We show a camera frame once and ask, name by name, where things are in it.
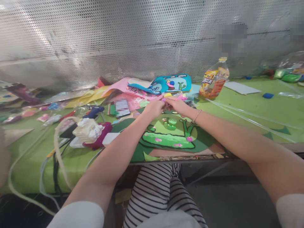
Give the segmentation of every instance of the green tablecloth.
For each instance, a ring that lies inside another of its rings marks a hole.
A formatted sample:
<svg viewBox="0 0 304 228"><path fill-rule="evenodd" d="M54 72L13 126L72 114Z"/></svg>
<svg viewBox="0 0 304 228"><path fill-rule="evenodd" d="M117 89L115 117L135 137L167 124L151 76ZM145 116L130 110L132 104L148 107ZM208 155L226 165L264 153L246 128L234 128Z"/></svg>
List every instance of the green tablecloth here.
<svg viewBox="0 0 304 228"><path fill-rule="evenodd" d="M223 88L219 97L216 98L216 102L230 105L235 108L239 108L254 114L258 114L276 121L288 123L295 126L304 126L304 100L279 96L279 92L291 92L295 93L292 89L284 85L277 80L269 80L267 78L253 78L251 80L236 79L234 81L240 82L244 85L251 86L259 89L261 93L240 95L230 89ZM304 94L304 87L297 86L297 89ZM262 97L264 93L275 94L272 99L265 99ZM253 129L261 134L266 134L267 131L255 126L254 124L235 116L212 103L200 99L197 103L198 109L222 117L224 119L236 122L242 126ZM58 114L65 115L71 112L71 109L65 109L58 112ZM39 134L42 132L42 123L36 119L43 113L39 112L32 117L24 118L16 123L3 125L4 129L29 129L34 128L33 131L26 134L12 145L8 147L8 150L12 154L12 160L16 159L20 152L26 149L31 142L33 142ZM262 120L256 117L252 117L243 113L240 113L268 128L282 129L284 126L276 123L272 123L266 120ZM113 122L115 118L104 115L106 121ZM45 160L46 155L54 148L54 128L58 124L52 125L52 129L49 129L46 135L29 151L15 166L13 171L13 184L15 188L22 193L37 193L39 192L39 169L41 163ZM304 142L304 131L288 128L292 140L295 142ZM273 139L280 143L289 143L288 141L273 135ZM63 155L63 161L66 166L68 175L73 184L76 184L79 178L82 176L84 169L89 160L96 154L96 151L92 151L88 148L73 149L68 147ZM63 192L70 192L69 188L65 184L62 173L59 171L58 175L59 184ZM48 162L44 173L45 189L49 193L54 192L53 183L53 161ZM4 187L0 192L8 193L8 187Z"/></svg>

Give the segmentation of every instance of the person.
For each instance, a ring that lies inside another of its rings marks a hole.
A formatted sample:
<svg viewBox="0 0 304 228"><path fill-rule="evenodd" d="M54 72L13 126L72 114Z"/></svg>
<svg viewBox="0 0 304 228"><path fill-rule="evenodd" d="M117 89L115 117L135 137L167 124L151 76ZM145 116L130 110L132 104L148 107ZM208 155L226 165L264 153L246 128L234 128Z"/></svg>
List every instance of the person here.
<svg viewBox="0 0 304 228"><path fill-rule="evenodd" d="M304 227L304 161L282 145L238 124L166 98L176 112L210 133L248 163L272 202L282 227ZM126 170L149 123L165 107L152 101L92 163L48 228L103 226L114 187ZM124 228L207 227L191 196L178 179L177 164L142 166L129 201Z"/></svg>

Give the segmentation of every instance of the bottle label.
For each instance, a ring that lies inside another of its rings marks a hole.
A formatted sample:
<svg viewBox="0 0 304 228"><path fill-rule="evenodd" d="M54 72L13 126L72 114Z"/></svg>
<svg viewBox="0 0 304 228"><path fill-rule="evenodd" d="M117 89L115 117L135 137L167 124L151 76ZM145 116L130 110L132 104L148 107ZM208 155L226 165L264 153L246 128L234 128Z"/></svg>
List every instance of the bottle label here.
<svg viewBox="0 0 304 228"><path fill-rule="evenodd" d="M220 79L217 80L214 84L214 87L209 95L209 98L217 97L219 95L219 92L222 90L226 79Z"/></svg>
<svg viewBox="0 0 304 228"><path fill-rule="evenodd" d="M204 79L202 81L203 90L206 90L208 86L213 82L214 76L218 73L218 70L215 71L207 71L205 73Z"/></svg>

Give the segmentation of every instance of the perforated metal wall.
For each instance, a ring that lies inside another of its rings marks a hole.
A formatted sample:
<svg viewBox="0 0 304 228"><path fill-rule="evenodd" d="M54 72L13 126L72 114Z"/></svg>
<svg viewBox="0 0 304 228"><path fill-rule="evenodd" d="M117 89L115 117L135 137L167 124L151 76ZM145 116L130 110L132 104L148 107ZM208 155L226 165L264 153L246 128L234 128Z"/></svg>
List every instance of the perforated metal wall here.
<svg viewBox="0 0 304 228"><path fill-rule="evenodd" d="M256 75L304 48L290 36L303 11L302 0L0 0L0 79L54 90L127 75L200 81L223 52L218 25L247 27L226 43L228 66Z"/></svg>

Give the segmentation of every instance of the striped pants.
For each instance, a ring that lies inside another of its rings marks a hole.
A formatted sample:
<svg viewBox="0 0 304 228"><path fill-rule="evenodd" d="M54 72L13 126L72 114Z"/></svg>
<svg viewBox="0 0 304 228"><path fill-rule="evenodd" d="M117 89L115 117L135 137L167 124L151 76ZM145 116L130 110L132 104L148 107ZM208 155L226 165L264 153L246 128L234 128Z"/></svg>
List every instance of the striped pants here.
<svg viewBox="0 0 304 228"><path fill-rule="evenodd" d="M203 227L206 222L178 178L180 164L142 166L132 191L123 228L133 228L162 212L183 210Z"/></svg>

